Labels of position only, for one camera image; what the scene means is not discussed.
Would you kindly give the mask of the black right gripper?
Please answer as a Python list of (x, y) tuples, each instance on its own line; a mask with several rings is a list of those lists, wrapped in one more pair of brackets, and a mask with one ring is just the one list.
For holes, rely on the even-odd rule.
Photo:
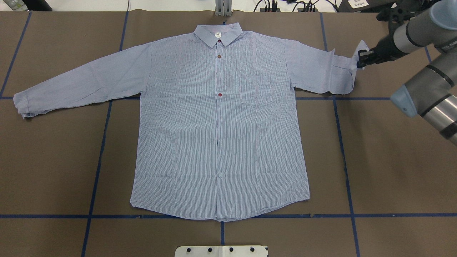
[(397, 57), (397, 48), (393, 39), (385, 37), (381, 39), (378, 44), (372, 49), (361, 49), (358, 50), (358, 61), (356, 67), (361, 69), (367, 65), (381, 64), (385, 62), (395, 61)]

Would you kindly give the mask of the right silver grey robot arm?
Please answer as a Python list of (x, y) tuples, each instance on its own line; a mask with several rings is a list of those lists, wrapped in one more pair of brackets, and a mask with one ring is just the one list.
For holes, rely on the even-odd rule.
[(369, 50), (358, 51), (358, 68), (399, 60), (432, 45), (439, 55), (418, 70), (390, 96), (408, 117), (420, 116), (439, 135), (456, 144), (456, 1), (439, 0), (419, 10), (423, 1), (398, 0), (379, 11), (388, 34)]

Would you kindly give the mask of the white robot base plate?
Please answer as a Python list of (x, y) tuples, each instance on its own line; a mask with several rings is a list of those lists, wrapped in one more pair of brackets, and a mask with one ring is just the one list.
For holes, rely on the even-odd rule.
[(175, 250), (175, 257), (269, 257), (268, 246), (182, 246)]

